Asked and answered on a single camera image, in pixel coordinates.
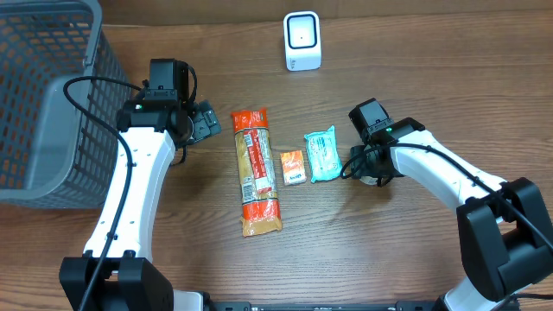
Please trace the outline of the green lidded can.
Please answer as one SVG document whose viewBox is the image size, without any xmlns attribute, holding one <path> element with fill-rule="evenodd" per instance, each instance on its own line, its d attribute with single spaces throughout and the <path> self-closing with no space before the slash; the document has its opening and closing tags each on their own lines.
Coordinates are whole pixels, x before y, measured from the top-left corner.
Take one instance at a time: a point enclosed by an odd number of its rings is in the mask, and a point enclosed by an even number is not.
<svg viewBox="0 0 553 311">
<path fill-rule="evenodd" d="M 368 186 L 377 186 L 379 184 L 379 178 L 371 176 L 363 176 L 359 180 Z"/>
</svg>

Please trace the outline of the teal wet wipes pack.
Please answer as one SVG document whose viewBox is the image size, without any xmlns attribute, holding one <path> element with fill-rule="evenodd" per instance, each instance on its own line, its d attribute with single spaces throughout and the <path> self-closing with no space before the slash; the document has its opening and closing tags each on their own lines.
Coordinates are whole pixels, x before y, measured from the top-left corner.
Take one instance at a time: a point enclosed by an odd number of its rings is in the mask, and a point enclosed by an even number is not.
<svg viewBox="0 0 553 311">
<path fill-rule="evenodd" d="M 338 154 L 335 127 L 304 135 L 311 170 L 311 182 L 331 181 L 340 176 L 342 163 Z"/>
</svg>

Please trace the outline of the small orange snack box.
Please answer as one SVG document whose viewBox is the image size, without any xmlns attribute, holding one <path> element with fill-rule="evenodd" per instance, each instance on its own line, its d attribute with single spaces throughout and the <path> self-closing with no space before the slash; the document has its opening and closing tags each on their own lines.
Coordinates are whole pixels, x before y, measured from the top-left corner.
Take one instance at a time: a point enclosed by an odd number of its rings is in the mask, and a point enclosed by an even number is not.
<svg viewBox="0 0 553 311">
<path fill-rule="evenodd" d="M 300 150 L 281 153 L 280 158 L 286 186 L 301 184 L 307 180 L 304 158 Z"/>
</svg>

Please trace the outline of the long orange noodle packet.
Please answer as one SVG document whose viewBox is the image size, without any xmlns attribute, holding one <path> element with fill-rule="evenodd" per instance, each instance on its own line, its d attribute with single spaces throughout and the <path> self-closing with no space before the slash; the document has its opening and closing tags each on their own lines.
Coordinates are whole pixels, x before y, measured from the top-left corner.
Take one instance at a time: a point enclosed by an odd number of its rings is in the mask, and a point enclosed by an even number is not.
<svg viewBox="0 0 553 311">
<path fill-rule="evenodd" d="M 231 113 L 242 204 L 242 234 L 283 229 L 267 110 Z"/>
</svg>

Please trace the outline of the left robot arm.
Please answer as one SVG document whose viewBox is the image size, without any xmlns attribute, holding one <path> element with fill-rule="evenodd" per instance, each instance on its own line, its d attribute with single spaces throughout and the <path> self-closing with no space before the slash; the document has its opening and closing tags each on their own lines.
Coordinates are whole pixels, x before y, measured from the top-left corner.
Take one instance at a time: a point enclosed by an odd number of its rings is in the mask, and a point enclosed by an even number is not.
<svg viewBox="0 0 553 311">
<path fill-rule="evenodd" d="M 207 294 L 173 288 L 152 263 L 162 184 L 177 151 L 221 132 L 208 101 L 196 102 L 188 63 L 153 59 L 149 78 L 117 112 L 115 125 L 69 103 L 118 140 L 102 213 L 80 257 L 63 259 L 59 280 L 75 310 L 208 310 Z"/>
</svg>

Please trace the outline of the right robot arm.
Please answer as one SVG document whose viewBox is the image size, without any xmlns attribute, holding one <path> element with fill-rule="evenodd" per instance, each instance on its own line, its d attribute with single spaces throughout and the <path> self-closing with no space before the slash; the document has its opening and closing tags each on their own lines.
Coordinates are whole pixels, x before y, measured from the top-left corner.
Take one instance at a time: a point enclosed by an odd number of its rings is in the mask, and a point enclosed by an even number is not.
<svg viewBox="0 0 553 311">
<path fill-rule="evenodd" d="M 362 143 L 350 150 L 343 179 L 379 187 L 410 177 L 457 219 L 465 278 L 436 301 L 398 302 L 398 310 L 518 310 L 524 289 L 552 273 L 552 222 L 538 186 L 506 181 L 441 145 L 411 117 L 394 121 L 374 98 L 348 114 Z"/>
</svg>

